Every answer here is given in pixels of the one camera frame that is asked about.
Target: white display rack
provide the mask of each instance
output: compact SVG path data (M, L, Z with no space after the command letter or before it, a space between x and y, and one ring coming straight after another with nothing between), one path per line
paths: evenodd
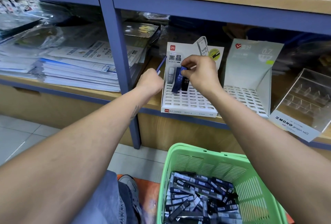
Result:
M214 106L189 83L188 90L172 93L173 84L166 84L163 89L162 107L167 109L185 109L200 112L217 113Z
M255 89L224 86L224 90L248 108L259 114L261 117L268 118L268 115L265 112L261 100L259 99L259 95Z

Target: tattoo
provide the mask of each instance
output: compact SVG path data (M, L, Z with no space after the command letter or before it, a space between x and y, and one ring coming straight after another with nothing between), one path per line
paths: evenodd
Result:
M130 117L131 120L137 115L138 111L139 111L139 106L136 105L136 107L134 108L134 111Z

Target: blue pen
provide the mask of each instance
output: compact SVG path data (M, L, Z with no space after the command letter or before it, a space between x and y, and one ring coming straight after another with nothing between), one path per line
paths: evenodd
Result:
M163 60L162 60L162 62L160 63L160 65L159 65L159 67L156 69L156 72L157 72L157 74L159 75L160 74L160 68L161 68L161 66L163 65L163 63L164 63L164 61L167 59L167 56L165 56L164 58L163 58Z

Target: tile floor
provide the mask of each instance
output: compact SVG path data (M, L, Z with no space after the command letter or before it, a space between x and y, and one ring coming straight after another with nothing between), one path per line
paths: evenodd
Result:
M29 147L60 131L37 123L0 115L0 166ZM119 144L108 170L160 183L166 151Z

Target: green plastic basket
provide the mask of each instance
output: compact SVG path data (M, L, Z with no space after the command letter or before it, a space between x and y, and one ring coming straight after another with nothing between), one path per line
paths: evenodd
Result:
M287 224L284 209L245 155L213 152L184 143L174 144L168 151L160 185L157 224L163 224L168 182L173 171L196 172L233 183L244 224Z

